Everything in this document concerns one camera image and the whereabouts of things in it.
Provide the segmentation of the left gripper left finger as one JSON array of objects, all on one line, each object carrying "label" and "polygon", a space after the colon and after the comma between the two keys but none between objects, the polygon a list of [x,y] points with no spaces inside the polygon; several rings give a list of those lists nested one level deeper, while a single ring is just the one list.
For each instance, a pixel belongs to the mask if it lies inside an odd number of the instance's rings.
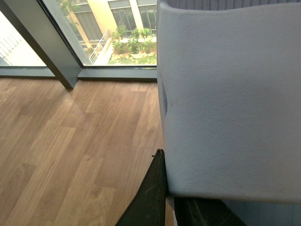
[{"label": "left gripper left finger", "polygon": [[158,149],[133,200],[117,226],[164,226],[166,215],[166,163],[164,150]]}]

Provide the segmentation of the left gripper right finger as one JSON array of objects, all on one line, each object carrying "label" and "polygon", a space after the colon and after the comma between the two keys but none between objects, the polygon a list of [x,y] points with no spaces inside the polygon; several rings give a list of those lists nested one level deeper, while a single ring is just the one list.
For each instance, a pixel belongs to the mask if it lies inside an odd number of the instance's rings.
[{"label": "left gripper right finger", "polygon": [[221,200],[175,197],[179,226],[244,226],[245,223]]}]

